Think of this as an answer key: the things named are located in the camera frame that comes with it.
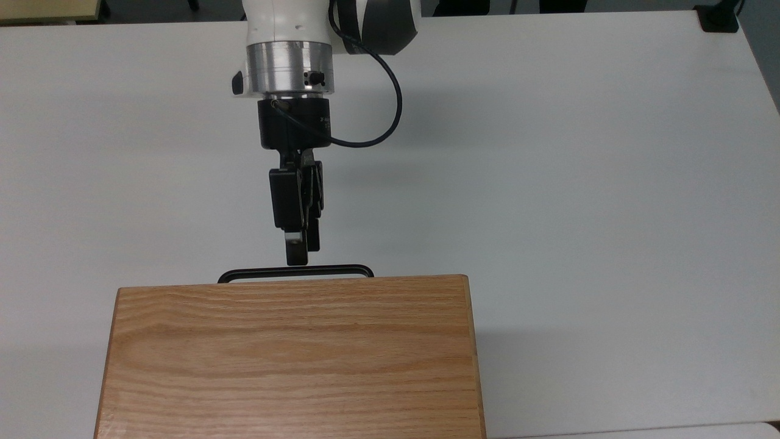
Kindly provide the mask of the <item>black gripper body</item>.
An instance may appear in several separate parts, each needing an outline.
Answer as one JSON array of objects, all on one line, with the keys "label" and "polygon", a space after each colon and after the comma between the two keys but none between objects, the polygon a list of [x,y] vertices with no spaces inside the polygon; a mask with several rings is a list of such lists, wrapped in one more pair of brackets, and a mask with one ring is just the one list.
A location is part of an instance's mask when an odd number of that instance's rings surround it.
[{"label": "black gripper body", "polygon": [[300,166],[301,156],[331,144],[327,98],[266,98],[257,102],[261,146],[279,154],[281,168]]}]

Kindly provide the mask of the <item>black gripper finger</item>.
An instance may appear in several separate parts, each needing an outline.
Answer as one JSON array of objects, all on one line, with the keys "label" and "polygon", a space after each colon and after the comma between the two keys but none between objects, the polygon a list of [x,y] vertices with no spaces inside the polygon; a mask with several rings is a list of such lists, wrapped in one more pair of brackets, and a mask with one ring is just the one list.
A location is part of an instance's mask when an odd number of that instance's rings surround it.
[{"label": "black gripper finger", "polygon": [[320,217],[324,209],[323,167],[321,161],[314,161],[306,168],[305,189],[307,198],[307,251],[318,252],[321,249]]},{"label": "black gripper finger", "polygon": [[286,263],[288,266],[306,266],[307,218],[302,173],[296,168],[272,169],[269,183],[275,226],[284,234]]}]

